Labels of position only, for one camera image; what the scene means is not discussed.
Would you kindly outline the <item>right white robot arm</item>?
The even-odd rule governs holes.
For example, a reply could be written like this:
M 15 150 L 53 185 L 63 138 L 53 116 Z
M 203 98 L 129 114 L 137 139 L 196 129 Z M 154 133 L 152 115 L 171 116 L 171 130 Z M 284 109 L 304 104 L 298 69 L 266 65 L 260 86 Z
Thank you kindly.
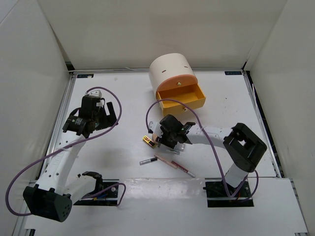
M 154 141 L 170 149 L 176 149 L 179 144 L 225 149 L 233 164 L 224 175 L 221 191 L 229 197 L 235 195 L 245 177 L 256 170 L 267 150 L 266 144 L 243 123 L 232 128 L 200 127 L 194 122 L 182 124 L 173 115 L 167 115 L 159 122 L 151 121 L 149 129 Z

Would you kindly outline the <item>silver black mascara tube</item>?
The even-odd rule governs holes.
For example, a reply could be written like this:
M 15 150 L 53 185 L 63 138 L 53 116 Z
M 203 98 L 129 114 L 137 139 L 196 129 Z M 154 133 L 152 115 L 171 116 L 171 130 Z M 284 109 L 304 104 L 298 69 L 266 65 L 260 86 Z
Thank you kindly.
M 156 157 L 154 158 L 150 158 L 150 159 L 147 159 L 147 160 L 143 160 L 143 161 L 140 161 L 139 162 L 139 165 L 142 166 L 142 165 L 146 165 L 146 164 L 149 164 L 149 163 L 152 163 L 152 162 L 156 162 L 158 159 Z

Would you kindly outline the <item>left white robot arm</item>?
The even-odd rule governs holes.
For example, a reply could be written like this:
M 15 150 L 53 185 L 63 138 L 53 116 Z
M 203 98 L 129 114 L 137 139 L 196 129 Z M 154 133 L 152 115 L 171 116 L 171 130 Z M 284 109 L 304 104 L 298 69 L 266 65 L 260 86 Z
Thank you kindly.
M 85 140 L 94 131 L 112 127 L 116 120 L 112 102 L 105 102 L 99 90 L 82 97 L 81 107 L 73 110 L 63 125 L 59 152 L 35 185 L 23 192 L 31 214 L 63 222 L 77 201 L 102 194 L 102 175 L 97 172 L 86 171 L 74 182 L 66 181 Z

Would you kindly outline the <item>pink pencil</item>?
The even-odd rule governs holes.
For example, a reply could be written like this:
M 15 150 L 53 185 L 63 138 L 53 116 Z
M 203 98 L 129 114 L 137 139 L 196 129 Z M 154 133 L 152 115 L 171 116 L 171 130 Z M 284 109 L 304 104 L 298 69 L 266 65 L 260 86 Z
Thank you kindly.
M 168 166 L 172 167 L 173 169 L 177 169 L 178 168 L 176 165 L 174 165 L 170 161 L 166 160 L 165 158 L 163 158 L 163 157 L 161 157 L 161 156 L 159 156 L 157 154 L 154 154 L 154 157 L 156 157 L 157 159 L 159 159 L 163 163 L 167 164 Z

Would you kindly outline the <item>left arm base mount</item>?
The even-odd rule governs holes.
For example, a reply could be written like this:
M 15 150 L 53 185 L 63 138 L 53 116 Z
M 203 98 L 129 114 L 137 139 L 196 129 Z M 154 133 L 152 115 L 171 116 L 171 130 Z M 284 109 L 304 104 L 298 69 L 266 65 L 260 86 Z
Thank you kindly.
M 97 172 L 86 171 L 78 175 L 89 177 L 95 180 L 95 187 L 92 192 L 84 195 L 83 199 L 79 199 L 74 206 L 113 206 L 118 207 L 126 193 L 126 185 L 118 183 L 118 179 L 103 179 L 102 175 Z

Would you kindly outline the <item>yellow drawer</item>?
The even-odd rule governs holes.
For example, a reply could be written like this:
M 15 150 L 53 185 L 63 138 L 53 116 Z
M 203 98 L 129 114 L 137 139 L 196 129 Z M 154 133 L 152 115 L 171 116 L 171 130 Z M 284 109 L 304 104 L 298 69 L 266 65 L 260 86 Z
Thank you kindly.
M 156 93 L 156 99 L 173 99 L 188 105 L 191 109 L 198 109 L 203 107 L 206 96 L 201 90 L 199 84 L 189 85 L 185 87 L 178 87 Z M 179 115 L 184 113 L 187 108 L 174 101 L 162 101 L 159 103 L 163 116 L 168 114 Z

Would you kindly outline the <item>gold black lipstick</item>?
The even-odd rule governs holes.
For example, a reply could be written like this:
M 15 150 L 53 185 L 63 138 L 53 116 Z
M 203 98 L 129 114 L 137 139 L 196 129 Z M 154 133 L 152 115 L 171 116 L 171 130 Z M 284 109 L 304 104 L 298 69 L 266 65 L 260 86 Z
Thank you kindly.
M 142 140 L 151 148 L 154 148 L 156 146 L 156 143 L 152 139 L 150 139 L 148 136 L 144 136 Z

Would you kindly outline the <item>clear plastic tube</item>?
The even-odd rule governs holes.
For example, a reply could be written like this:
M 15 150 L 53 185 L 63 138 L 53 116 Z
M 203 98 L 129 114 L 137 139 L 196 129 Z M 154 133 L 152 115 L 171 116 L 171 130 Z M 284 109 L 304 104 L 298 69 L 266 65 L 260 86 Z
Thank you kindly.
M 170 148 L 170 147 L 167 147 L 165 145 L 160 145 L 159 147 L 161 150 L 163 151 L 166 151 L 166 152 L 171 152 L 171 153 L 175 153 L 177 155 L 180 155 L 181 152 L 184 151 L 185 149 L 185 144 L 176 144 L 174 146 L 174 148 Z

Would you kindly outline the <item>cream drawer organizer box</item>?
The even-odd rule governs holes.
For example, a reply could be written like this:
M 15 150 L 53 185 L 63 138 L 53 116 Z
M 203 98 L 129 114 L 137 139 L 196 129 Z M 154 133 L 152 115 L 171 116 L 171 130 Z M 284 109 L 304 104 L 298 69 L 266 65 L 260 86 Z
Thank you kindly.
M 158 57 L 149 67 L 149 79 L 156 96 L 158 86 L 166 79 L 183 74 L 195 75 L 182 54 L 171 53 Z

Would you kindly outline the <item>pink top drawer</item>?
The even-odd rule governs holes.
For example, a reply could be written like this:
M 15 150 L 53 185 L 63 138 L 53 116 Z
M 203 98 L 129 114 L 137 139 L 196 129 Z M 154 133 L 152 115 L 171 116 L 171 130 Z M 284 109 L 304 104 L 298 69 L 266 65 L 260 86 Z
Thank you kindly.
M 196 76 L 191 74 L 183 74 L 170 77 L 164 80 L 158 87 L 157 92 L 175 89 L 177 87 L 185 87 L 189 85 L 194 85 L 198 83 Z

